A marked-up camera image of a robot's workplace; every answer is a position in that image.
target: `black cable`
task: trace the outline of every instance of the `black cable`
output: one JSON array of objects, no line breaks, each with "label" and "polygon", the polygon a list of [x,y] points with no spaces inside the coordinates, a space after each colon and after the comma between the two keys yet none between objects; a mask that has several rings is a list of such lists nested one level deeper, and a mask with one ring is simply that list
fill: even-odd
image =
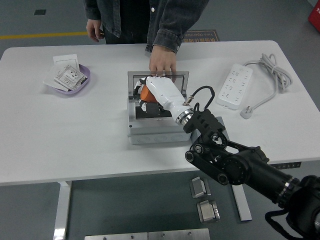
[{"label": "black cable", "polygon": [[269,211],[265,214],[264,218],[267,221],[268,224],[271,225],[271,227],[276,230],[278,233],[280,233],[282,236],[284,236],[288,240],[303,240],[304,238],[291,236],[287,231],[275,220],[272,219],[272,217],[281,216],[284,214],[287,214],[288,211],[285,209],[279,210],[279,211]]},{"label": "black cable", "polygon": [[[194,97],[202,89],[209,89],[211,92],[211,97],[210,97],[209,101],[207,102],[207,104],[204,106],[204,110],[206,110],[209,107],[209,105],[212,103],[212,101],[214,100],[216,94],[215,94],[214,89],[211,86],[202,86],[202,87],[199,87],[197,90],[195,90],[195,92],[191,95],[191,97]],[[195,111],[196,111],[196,109],[199,110],[199,105],[200,104],[198,102],[194,105]]]}]

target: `robotic arm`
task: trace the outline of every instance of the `robotic arm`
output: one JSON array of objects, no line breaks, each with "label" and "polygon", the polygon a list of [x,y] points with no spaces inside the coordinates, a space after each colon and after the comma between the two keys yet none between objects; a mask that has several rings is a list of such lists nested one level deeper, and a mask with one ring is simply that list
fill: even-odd
[{"label": "robotic arm", "polygon": [[[194,108],[189,105],[199,89],[185,101],[167,77],[149,76],[144,84],[186,133],[200,133],[185,153],[188,162],[222,185],[246,184],[278,204],[283,210],[268,212],[265,218],[285,238],[300,239],[290,236],[271,217],[288,213],[288,225],[304,239],[320,239],[320,177],[309,175],[299,181],[268,165],[269,159],[259,146],[247,147],[227,140],[225,127],[207,109],[215,96],[211,87],[203,87],[211,90],[212,98],[204,111],[199,111],[198,103]],[[238,153],[228,152],[228,146]]]}]

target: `table leg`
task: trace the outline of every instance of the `table leg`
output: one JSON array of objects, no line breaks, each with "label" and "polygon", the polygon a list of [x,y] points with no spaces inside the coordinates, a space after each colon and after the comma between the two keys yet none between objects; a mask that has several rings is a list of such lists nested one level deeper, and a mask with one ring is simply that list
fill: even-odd
[{"label": "table leg", "polygon": [[56,209],[53,240],[64,240],[66,238],[71,183],[72,181],[59,182],[60,193]]}]

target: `gray jacket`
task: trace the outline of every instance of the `gray jacket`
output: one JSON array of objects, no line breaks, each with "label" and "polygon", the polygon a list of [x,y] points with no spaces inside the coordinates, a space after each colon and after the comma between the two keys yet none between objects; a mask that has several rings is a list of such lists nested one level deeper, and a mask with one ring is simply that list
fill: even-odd
[{"label": "gray jacket", "polygon": [[[120,0],[83,0],[88,19],[101,20],[105,29],[120,37]],[[150,23],[146,51],[153,45],[177,53],[186,31],[198,21],[209,0],[149,0]]]}]

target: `white power strip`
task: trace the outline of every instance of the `white power strip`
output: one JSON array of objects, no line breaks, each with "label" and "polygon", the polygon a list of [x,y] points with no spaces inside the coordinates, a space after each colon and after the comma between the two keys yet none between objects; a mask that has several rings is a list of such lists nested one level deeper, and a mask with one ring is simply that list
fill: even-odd
[{"label": "white power strip", "polygon": [[226,108],[237,110],[252,73],[250,67],[235,63],[226,77],[216,102]]}]

